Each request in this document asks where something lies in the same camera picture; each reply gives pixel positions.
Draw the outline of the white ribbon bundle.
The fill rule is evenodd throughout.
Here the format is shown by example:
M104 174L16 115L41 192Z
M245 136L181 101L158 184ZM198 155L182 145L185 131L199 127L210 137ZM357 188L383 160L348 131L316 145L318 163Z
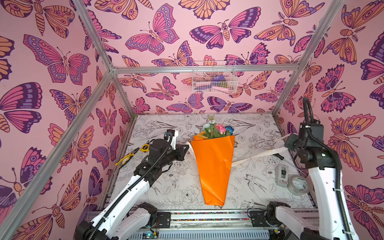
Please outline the white ribbon bundle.
M278 143L282 143L282 142L283 142L283 139L284 139L284 138L287 138L287 137L288 137L288 135L285 135L285 136L283 136L283 137L281 137L281 138L275 139L275 140L274 140L274 144L273 144L273 146L275 146L275 145L278 144ZM193 148L192 148L192 145L191 145L190 143L188 143L188 146L190 147L189 150L188 150L189 154L196 160L196 155L195 155L195 153L194 153L194 150L193 150ZM255 158L261 158L261 157L266 157L266 156L273 156L274 154L280 154L280 155L282 155L282 153L284 153L284 152L286 152L286 151L288 151L288 150L289 150L289 149L286 148L286 147L281 147L281 148L276 148L276 149L270 149L270 150L264 151L264 152L262 152L262 153L259 153L259 154L257 154L257 155L254 155L254 156L252 156L252 157L250 157L250 158L247 158L247 159L243 159L243 160L239 160L239 161L233 162L233 163L232 163L232 166L233 166L233 167L236 167L236 166L238 166L238 165L241 165L241 164L243 164L243 163L245 163L245 162L247 162L247 161L249 161L249 160L255 159Z

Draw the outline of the orange wrapping paper sheet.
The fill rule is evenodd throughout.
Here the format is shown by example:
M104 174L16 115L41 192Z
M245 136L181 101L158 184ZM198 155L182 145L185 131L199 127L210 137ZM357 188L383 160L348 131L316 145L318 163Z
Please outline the orange wrapping paper sheet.
M194 136L191 146L195 154L200 183L206 205L224 206L231 174L235 137L203 139Z

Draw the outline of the white fake flower stem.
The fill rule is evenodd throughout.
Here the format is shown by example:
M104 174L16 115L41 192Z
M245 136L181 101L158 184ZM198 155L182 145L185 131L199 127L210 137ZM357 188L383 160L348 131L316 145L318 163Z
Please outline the white fake flower stem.
M215 120L215 117L213 115L208 116L208 122L203 125L204 134L203 136L207 137L208 139L215 139L215 138L221 138L219 132L215 129L215 126L218 125L217 121Z

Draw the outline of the pink fake rose stem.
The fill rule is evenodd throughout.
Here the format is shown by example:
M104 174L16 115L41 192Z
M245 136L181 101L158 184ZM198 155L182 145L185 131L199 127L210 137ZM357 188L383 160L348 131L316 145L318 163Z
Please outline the pink fake rose stem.
M220 136L223 137L226 135L227 129L222 124L216 125L215 129L219 132Z

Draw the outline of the blue fake flower stem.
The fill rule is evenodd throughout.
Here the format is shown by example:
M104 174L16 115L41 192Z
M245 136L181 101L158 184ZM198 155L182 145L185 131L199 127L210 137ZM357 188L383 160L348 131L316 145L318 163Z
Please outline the blue fake flower stem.
M231 127L231 126L226 126L226 135L227 135L227 136L232 135L233 132L234 132L234 128L233 128L233 127Z

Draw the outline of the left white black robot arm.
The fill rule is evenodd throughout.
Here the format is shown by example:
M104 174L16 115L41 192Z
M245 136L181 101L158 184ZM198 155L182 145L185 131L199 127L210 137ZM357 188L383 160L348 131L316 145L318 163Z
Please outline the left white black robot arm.
M162 139L150 142L148 155L125 188L91 221L76 227L76 240L126 240L141 228L152 230L159 224L158 209L149 203L138 205L132 214L130 210L173 162L184 161L189 145L177 144L178 135L176 130L167 130Z

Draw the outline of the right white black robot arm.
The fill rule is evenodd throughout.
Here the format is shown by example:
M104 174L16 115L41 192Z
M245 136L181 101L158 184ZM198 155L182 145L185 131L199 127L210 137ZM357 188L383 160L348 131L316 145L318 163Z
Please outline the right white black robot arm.
M285 225L300 240L357 240L342 186L342 165L335 150L326 146L324 126L301 123L299 133L285 143L309 171L317 200L319 226L312 227L302 210L271 202L265 218L270 225Z

